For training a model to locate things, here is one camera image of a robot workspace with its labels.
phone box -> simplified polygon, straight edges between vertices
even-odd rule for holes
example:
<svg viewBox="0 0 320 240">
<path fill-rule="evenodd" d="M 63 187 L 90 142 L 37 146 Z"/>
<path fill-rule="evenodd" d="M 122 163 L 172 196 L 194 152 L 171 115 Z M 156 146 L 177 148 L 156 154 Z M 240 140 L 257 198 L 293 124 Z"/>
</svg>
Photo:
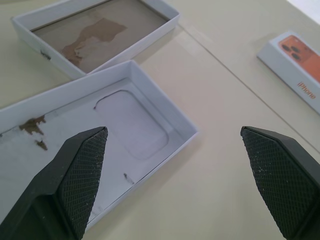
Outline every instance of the phone box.
<svg viewBox="0 0 320 240">
<path fill-rule="evenodd" d="M 320 114 L 320 56 L 299 35 L 288 31 L 257 57 Z"/>
<path fill-rule="evenodd" d="M 163 0 L 64 0 L 12 18 L 23 41 L 71 79 L 132 59 L 178 23 Z"/>
<path fill-rule="evenodd" d="M 0 119 L 0 178 L 6 179 L 0 182 L 0 191 L 6 193 L 1 196 L 1 207 L 8 211 L 66 139 L 85 130 L 107 127 L 99 189 L 87 228 L 198 133 L 189 118 L 134 61 L 0 109 Z M 36 125 L 25 127 L 30 119 Z M 40 141 L 46 149 L 37 145 Z"/>
</svg>

